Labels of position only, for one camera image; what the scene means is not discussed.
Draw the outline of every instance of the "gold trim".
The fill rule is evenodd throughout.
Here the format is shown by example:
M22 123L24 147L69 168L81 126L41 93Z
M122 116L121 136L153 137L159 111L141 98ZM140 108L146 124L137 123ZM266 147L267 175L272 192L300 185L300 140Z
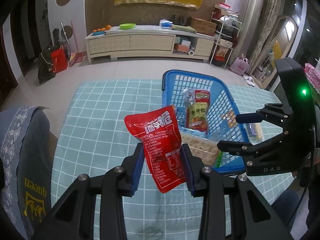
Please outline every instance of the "gold trim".
M122 1L115 1L115 6L125 3L157 3L157 4L167 4L167 5L175 5L175 6L181 6L181 7L187 7L192 9L199 9L199 6L195 4L186 4L181 2L175 2L175 1L161 1L161 0L122 0Z

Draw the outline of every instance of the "patterned curtain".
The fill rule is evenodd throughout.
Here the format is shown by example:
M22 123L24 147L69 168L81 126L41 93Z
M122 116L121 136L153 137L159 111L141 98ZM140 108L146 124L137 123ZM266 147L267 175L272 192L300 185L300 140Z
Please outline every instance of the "patterned curtain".
M258 58L266 39L268 38L269 34L271 33L271 30L273 29L276 23L277 17L279 15L280 5L281 5L281 0L267 0L267 3L263 8L264 15L263 15L260 38L250 58L250 63L252 66L254 65L256 59Z

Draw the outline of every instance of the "cabinet drawer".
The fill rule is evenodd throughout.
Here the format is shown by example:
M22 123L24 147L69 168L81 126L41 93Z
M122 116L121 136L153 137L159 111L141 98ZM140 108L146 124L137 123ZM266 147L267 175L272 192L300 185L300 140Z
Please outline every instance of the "cabinet drawer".
M90 54L130 49L129 35L101 37L89 40L88 43Z
M198 39L195 55L210 56L213 47L213 41Z
M173 36L130 35L130 50L171 50Z

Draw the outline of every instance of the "toilet paper roll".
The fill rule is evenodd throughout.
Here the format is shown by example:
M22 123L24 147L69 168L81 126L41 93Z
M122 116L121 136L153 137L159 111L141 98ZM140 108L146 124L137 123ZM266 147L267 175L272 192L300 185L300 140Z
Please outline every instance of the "toilet paper roll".
M189 49L188 55L193 56L194 54L195 54L195 52L192 49Z

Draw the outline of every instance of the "green bowl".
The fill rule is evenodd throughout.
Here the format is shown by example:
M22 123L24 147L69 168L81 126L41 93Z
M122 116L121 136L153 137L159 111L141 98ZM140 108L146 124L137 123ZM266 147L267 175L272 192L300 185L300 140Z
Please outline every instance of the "green bowl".
M129 29L133 29L137 24L136 23L124 23L124 24L120 24L120 28L123 30L129 30Z

